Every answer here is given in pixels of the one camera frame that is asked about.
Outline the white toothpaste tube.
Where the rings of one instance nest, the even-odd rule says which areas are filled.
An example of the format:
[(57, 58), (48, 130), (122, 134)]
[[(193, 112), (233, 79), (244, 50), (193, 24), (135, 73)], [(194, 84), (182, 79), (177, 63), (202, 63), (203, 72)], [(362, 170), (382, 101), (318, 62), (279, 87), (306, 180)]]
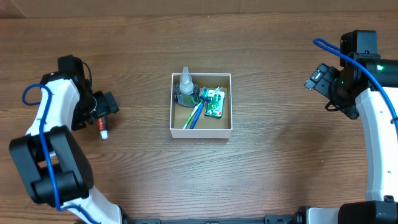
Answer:
[(101, 138), (103, 140), (107, 139), (108, 138), (108, 128), (107, 128), (105, 116), (98, 119), (98, 126), (99, 126), (99, 132), (100, 132)]

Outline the purple soap pump bottle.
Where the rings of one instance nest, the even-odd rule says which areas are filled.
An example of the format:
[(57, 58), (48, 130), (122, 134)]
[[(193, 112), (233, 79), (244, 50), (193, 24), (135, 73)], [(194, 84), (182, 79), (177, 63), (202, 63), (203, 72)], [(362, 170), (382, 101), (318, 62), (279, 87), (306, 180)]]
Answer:
[(193, 108), (199, 104), (200, 88), (194, 84), (188, 67), (183, 67), (179, 81), (174, 85), (175, 102), (184, 107)]

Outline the green white toothbrush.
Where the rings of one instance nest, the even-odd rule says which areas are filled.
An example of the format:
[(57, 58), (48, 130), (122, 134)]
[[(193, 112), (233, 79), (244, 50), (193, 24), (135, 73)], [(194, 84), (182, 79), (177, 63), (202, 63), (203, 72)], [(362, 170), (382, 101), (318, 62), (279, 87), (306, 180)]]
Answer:
[[(201, 102), (201, 97), (208, 97), (208, 93), (209, 93), (209, 89), (208, 89), (207, 87), (204, 86), (204, 87), (202, 88), (201, 92), (200, 92), (200, 102)], [(187, 119), (186, 123), (184, 124), (183, 129), (187, 129), (187, 127), (191, 125), (191, 122), (192, 122), (193, 117), (194, 117), (194, 114), (195, 114), (195, 112), (196, 112), (196, 110), (197, 110), (197, 108), (198, 108), (198, 105), (199, 105), (199, 104), (197, 104), (197, 105), (194, 107), (194, 109), (193, 109), (193, 111), (192, 111), (190, 117)]]

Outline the blue toothbrush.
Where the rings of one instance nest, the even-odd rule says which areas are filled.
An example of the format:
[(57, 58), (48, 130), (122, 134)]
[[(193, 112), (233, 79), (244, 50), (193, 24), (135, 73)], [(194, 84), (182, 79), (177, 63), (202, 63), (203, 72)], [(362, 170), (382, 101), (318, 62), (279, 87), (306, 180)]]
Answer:
[(190, 125), (190, 129), (193, 129), (195, 127), (197, 121), (200, 118), (204, 105), (208, 102), (210, 102), (210, 99), (208, 97), (201, 97), (201, 102), (199, 103), (198, 108), (194, 114), (193, 120)]

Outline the green Dettol soap packet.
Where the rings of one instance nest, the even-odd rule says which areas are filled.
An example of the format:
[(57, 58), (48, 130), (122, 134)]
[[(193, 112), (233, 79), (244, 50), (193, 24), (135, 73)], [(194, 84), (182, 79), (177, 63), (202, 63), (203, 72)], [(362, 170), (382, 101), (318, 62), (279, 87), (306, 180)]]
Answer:
[(223, 87), (219, 86), (215, 90), (209, 90), (207, 98), (208, 102), (206, 104), (205, 116), (222, 118), (225, 99)]

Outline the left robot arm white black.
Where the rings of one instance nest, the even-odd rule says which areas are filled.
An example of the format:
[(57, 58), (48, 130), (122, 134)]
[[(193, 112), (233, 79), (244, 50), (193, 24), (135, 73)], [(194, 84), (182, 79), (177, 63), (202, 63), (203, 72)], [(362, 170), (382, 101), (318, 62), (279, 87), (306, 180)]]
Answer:
[(85, 223), (127, 223), (123, 209), (110, 202), (94, 184), (93, 171), (72, 131), (117, 113), (112, 93), (93, 91), (90, 68), (80, 58), (58, 58), (58, 70), (43, 75), (23, 95), (37, 87), (42, 97), (31, 127), (13, 139), (9, 152), (24, 186), (37, 204), (68, 211)]

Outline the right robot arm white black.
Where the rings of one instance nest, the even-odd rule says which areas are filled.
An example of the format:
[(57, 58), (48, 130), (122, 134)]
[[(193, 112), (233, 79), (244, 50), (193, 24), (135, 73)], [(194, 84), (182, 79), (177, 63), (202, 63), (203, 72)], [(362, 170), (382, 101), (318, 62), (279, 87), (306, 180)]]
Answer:
[(337, 208), (301, 207), (293, 223), (397, 223), (397, 61), (377, 52), (374, 30), (354, 30), (335, 46), (322, 38), (313, 43), (340, 59), (341, 70), (319, 64), (305, 82), (340, 111), (361, 119), (368, 166), (363, 202)]

